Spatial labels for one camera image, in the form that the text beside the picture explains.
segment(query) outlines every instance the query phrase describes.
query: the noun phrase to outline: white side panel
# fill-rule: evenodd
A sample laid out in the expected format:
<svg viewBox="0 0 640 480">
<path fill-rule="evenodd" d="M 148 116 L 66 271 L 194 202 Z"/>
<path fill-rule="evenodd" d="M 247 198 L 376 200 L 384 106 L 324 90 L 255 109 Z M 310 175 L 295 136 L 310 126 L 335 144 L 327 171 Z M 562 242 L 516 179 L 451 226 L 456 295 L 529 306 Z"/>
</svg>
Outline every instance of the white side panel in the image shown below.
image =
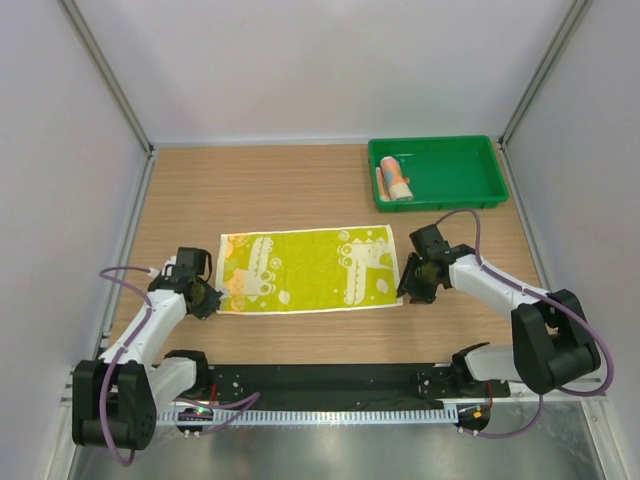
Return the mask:
<svg viewBox="0 0 640 480">
<path fill-rule="evenodd" d="M 0 2 L 0 476 L 41 478 L 143 155 L 53 0 Z"/>
<path fill-rule="evenodd" d="M 153 142 L 499 135 L 570 0 L 78 0 Z"/>
<path fill-rule="evenodd" d="M 631 462 L 640 452 L 639 18 L 636 0 L 593 2 L 509 145 L 552 287 L 579 296 L 613 351 L 611 396 Z"/>
</svg>

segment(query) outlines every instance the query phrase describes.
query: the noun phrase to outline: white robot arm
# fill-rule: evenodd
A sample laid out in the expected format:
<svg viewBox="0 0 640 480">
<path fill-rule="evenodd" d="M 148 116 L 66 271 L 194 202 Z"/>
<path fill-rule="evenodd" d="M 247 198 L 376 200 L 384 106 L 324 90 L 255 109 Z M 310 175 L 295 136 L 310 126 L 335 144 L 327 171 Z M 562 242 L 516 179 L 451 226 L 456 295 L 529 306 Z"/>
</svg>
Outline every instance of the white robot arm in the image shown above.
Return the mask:
<svg viewBox="0 0 640 480">
<path fill-rule="evenodd" d="M 118 448 L 144 449 L 153 437 L 158 411 L 185 391 L 211 385 L 202 352 L 170 352 L 157 368 L 152 367 L 167 336 L 185 315 L 204 320 L 218 309 L 221 293 L 201 278 L 207 263 L 211 271 L 209 252 L 179 248 L 150 283 L 149 304 L 142 306 L 120 338 L 97 360 L 83 360 L 75 368 L 72 435 L 76 444 L 105 445 L 98 402 L 107 369 L 114 362 L 107 421 Z"/>
<path fill-rule="evenodd" d="M 417 253 L 409 255 L 398 296 L 406 293 L 412 303 L 433 303 L 443 285 L 473 295 L 511 321 L 512 345 L 476 345 L 461 352 L 474 380 L 522 381 L 542 395 L 600 367 L 593 338 L 545 301 L 550 298 L 584 319 L 571 292 L 550 293 L 524 284 L 477 256 L 473 248 L 451 247 L 436 225 L 410 238 Z"/>
</svg>

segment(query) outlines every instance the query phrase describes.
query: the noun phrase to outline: wooden surface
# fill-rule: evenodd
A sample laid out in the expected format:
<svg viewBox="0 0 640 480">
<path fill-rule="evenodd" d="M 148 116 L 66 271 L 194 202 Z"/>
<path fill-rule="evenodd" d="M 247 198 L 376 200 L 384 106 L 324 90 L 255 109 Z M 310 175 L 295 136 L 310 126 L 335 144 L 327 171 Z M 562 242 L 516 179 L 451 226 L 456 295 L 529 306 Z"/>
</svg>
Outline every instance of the wooden surface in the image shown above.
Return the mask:
<svg viewBox="0 0 640 480">
<path fill-rule="evenodd" d="M 131 265 L 160 268 L 179 246 L 207 249 L 215 259 L 222 233 L 390 224 L 402 269 L 411 251 L 409 233 L 442 215 L 379 213 L 364 145 L 166 149 L 157 162 Z M 483 255 L 537 285 L 513 200 L 480 215 Z M 474 228 L 471 215 L 459 214 L 441 231 L 452 245 L 473 245 Z M 149 282 L 139 273 L 128 280 L 139 287 Z M 138 297 L 123 292 L 112 341 L 140 306 Z M 475 343 L 510 341 L 506 320 L 467 294 L 440 290 L 432 305 L 187 317 L 161 355 L 182 348 L 204 351 L 210 363 L 440 362 Z"/>
</svg>

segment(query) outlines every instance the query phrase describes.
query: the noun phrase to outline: green tray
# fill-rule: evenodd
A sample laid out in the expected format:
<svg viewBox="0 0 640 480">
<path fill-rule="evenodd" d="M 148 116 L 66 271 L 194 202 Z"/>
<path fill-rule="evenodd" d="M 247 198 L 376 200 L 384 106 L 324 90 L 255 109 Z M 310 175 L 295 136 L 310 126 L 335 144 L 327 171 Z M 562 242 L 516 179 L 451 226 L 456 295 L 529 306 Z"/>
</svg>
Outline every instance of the green tray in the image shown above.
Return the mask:
<svg viewBox="0 0 640 480">
<path fill-rule="evenodd" d="M 380 200 L 376 167 L 386 156 L 400 163 L 413 200 Z M 492 208 L 509 198 L 489 137 L 375 139 L 369 142 L 369 163 L 381 212 Z"/>
</svg>

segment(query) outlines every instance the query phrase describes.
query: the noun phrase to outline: green towel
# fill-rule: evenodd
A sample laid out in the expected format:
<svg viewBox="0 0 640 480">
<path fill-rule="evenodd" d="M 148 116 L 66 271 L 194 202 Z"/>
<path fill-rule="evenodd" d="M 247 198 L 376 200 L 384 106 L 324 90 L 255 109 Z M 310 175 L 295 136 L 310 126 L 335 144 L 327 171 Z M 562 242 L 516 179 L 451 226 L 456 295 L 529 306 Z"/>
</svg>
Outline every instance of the green towel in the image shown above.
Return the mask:
<svg viewBox="0 0 640 480">
<path fill-rule="evenodd" d="M 402 305 L 391 227 L 222 235 L 221 312 L 301 313 Z"/>
</svg>

